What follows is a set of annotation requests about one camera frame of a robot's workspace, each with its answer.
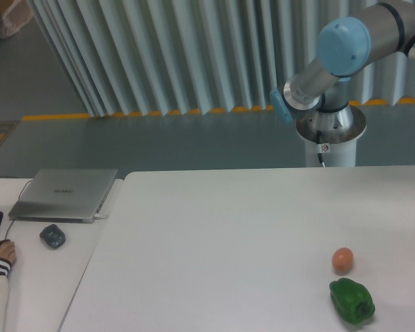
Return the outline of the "person's hand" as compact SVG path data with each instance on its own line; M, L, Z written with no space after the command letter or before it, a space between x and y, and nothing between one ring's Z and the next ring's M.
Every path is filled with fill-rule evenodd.
M0 260L9 263L11 266L17 259L16 246L14 241L9 241L0 246Z

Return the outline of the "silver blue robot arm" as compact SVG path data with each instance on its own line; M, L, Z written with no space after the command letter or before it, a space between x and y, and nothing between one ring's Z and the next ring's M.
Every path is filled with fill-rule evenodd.
M394 53L415 59L415 4L386 1L341 17L321 29L316 56L299 74L270 92L275 113L291 122L324 103L324 92L341 79Z

